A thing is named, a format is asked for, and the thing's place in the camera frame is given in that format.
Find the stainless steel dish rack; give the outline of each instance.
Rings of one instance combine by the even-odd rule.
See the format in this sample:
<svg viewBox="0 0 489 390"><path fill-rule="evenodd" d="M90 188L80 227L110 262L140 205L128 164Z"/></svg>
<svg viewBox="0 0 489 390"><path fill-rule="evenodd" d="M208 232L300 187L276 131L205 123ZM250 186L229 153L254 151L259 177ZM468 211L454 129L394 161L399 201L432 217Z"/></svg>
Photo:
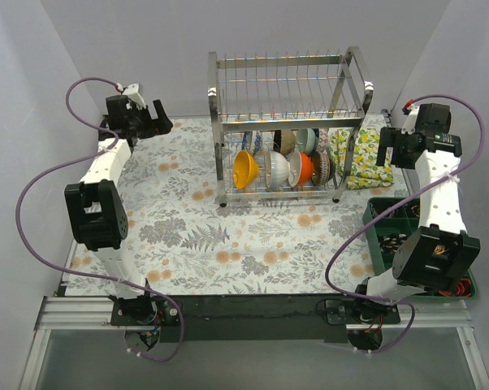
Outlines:
<svg viewBox="0 0 489 390"><path fill-rule="evenodd" d="M357 134L373 97L366 64L358 46L345 54L309 53L294 56L218 59L209 53L209 107L214 137L219 204L262 198L332 197L346 189ZM233 162L247 131L262 132L271 149L275 130L351 128L340 184L266 189L261 157L259 177L245 189L232 182Z"/></svg>

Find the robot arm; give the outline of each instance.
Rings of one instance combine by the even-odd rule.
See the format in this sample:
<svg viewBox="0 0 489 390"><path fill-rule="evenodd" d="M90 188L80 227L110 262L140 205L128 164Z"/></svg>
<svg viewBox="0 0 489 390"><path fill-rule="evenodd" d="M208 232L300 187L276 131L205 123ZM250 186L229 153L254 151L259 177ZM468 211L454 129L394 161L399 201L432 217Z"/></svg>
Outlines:
<svg viewBox="0 0 489 390"><path fill-rule="evenodd" d="M119 134L120 140L112 149L112 135L99 134L96 157L79 183L69 184L65 191L67 210L73 236L78 243L92 251L102 262L106 272L118 280L128 280L146 286L146 280L128 255L126 241L128 219L116 189L123 166L130 159L132 149L140 138L167 134L172 122L167 118L162 103L154 101L158 117L151 119L149 109L141 96L141 87L131 84L120 95L106 99L109 129ZM142 323L155 312L150 297L141 290L125 284L116 284L116 297L123 315Z"/></svg>
<svg viewBox="0 0 489 390"><path fill-rule="evenodd" d="M423 293L424 288L454 291L480 250L461 217L459 179L450 176L461 160L461 140L448 134L449 107L411 106L408 114L402 129L382 129L377 164L383 165L386 149L392 147L392 163L415 169L420 188L445 175L449 180L420 197L418 229L396 251L392 269L367 281L367 295L392 302Z"/></svg>

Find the gray wall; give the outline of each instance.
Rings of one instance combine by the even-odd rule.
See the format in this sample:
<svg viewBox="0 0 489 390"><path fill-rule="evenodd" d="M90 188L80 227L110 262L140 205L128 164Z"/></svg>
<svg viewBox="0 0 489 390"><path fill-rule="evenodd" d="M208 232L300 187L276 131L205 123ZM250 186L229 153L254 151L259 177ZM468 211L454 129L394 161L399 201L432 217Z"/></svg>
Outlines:
<svg viewBox="0 0 489 390"><path fill-rule="evenodd" d="M489 1L452 0L432 34L396 104L394 119L409 98L451 93L474 104L487 126L484 155L461 174L461 209L469 234L481 239L482 251L473 271L480 297L470 304L475 335L489 372ZM471 114L452 107L452 133L463 142L463 160L478 146L478 127Z"/></svg>
<svg viewBox="0 0 489 390"><path fill-rule="evenodd" d="M371 110L394 105L448 0L41 0L82 76L140 81L169 115L208 115L207 54L359 45ZM105 110L104 94L90 86Z"/></svg>
<svg viewBox="0 0 489 390"><path fill-rule="evenodd" d="M60 278L22 246L15 202L37 173L96 147L95 132L64 106L67 86L78 77L37 0L0 0L0 389L19 386L41 300ZM85 118L100 118L86 89L76 91L73 103ZM63 188L84 169L68 168L43 180L23 208L28 238L61 265L71 244Z"/></svg>

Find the green crate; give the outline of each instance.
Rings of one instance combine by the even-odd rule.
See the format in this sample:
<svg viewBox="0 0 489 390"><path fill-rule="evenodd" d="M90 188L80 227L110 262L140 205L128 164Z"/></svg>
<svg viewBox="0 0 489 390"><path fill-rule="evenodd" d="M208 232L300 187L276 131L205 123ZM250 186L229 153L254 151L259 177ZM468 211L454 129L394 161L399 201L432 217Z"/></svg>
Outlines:
<svg viewBox="0 0 489 390"><path fill-rule="evenodd" d="M381 214L383 211L389 207L395 205L401 201L403 197L372 197L367 202L366 212L362 218L364 224L368 224L376 216ZM418 229L419 218L415 218L409 213L410 207L413 204L419 203L418 199L412 201L411 204L400 207L393 214L393 218L384 218L379 220L374 226L371 226L366 231L367 243L369 245L369 252L371 255L371 260L373 262L373 270L375 275L380 275L386 270L392 267L392 261L394 259L393 254L382 253L380 249L379 236L387 236L392 233L406 234L410 236ZM466 278L470 279L472 282L472 297L443 297L441 295L430 295L425 292L420 295L416 295L416 298L431 301L458 301L460 299L472 299L478 295L478 288L475 283L472 273L468 271Z"/></svg>

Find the floral mat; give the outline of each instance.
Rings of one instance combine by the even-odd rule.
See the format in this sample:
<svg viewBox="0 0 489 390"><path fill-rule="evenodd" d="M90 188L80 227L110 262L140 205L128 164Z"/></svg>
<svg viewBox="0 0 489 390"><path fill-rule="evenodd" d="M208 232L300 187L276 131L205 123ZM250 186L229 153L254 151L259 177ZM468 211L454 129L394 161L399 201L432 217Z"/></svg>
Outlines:
<svg viewBox="0 0 489 390"><path fill-rule="evenodd" d="M385 125L368 115L364 128ZM348 190L331 199L216 202L209 119L177 119L170 134L139 141L119 181L129 218L128 253L152 288L174 295L328 293L331 255L361 225L369 198L408 194L400 170L394 185ZM83 245L74 269L103 274ZM331 280L354 290L373 275L364 236L331 269ZM70 275L67 296L115 293L112 282Z"/></svg>

